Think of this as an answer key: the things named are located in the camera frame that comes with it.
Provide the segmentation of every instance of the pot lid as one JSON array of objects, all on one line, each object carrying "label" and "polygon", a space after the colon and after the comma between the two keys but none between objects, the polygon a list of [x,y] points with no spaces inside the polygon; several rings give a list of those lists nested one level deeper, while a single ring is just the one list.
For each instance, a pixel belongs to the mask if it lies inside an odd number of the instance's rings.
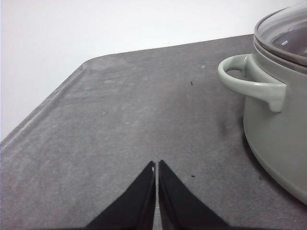
[{"label": "pot lid", "polygon": [[255,27],[255,38],[269,52],[307,66],[307,2],[263,18]]}]

